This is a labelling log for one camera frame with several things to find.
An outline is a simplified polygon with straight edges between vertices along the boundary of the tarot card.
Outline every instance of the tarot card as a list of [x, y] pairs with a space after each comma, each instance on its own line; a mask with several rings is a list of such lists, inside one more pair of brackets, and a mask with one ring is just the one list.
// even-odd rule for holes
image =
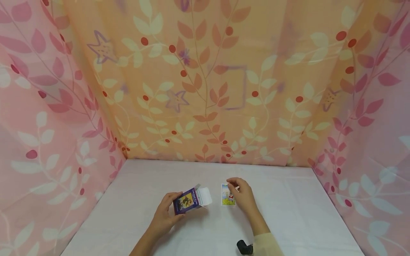
[[236, 206], [235, 198], [228, 189], [228, 184], [222, 184], [222, 206]]

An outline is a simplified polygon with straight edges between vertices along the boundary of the white table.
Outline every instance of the white table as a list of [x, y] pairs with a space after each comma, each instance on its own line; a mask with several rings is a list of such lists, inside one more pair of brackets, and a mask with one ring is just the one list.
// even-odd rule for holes
[[115, 181], [71, 240], [62, 256], [128, 256], [162, 197], [197, 183], [213, 203], [194, 210], [156, 256], [237, 256], [239, 240], [253, 242], [238, 207], [221, 206], [221, 184], [242, 177], [285, 255], [364, 256], [309, 168], [127, 160]]

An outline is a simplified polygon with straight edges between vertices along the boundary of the black object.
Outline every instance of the black object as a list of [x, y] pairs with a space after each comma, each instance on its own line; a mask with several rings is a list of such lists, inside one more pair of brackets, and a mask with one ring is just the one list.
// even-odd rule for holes
[[245, 241], [240, 240], [236, 243], [239, 252], [242, 255], [252, 255], [253, 254], [253, 245], [246, 245]]

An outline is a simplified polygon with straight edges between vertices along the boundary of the beige sleeve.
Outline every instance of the beige sleeve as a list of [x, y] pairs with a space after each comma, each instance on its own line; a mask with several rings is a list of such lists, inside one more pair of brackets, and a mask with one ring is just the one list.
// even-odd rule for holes
[[255, 236], [253, 256], [284, 256], [272, 233]]

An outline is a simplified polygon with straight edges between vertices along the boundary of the left hand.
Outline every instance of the left hand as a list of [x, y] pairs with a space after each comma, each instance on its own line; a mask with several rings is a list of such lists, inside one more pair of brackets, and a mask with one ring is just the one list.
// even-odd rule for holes
[[168, 193], [164, 196], [154, 214], [154, 218], [151, 221], [150, 226], [147, 229], [147, 233], [159, 239], [163, 235], [167, 234], [171, 228], [185, 216], [185, 214], [170, 216], [168, 213], [172, 202], [180, 195], [182, 195], [182, 192]]

